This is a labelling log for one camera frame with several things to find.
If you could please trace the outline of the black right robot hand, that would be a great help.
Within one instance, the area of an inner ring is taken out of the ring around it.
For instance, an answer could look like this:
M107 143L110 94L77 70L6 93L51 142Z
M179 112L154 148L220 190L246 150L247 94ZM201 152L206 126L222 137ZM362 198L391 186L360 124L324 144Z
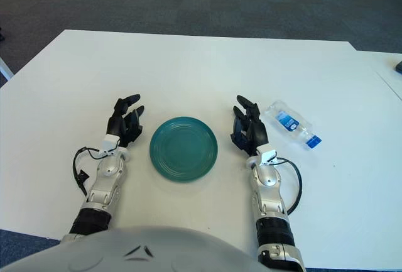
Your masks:
M246 113L244 114L237 106L233 107L235 118L231 140L249 156L256 156L257 147L269 143L265 125L259 118L259 107L241 95L236 99Z

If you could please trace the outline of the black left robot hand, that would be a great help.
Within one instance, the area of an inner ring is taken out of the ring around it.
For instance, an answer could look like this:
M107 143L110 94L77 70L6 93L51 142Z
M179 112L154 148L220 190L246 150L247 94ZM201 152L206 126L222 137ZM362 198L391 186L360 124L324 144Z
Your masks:
M112 116L107 123L107 134L120 138L120 147L126 148L134 142L142 133L143 127L139 123L139 117L144 112L144 106L139 106L128 113L129 107L139 101L139 94L130 95L124 99L118 99Z

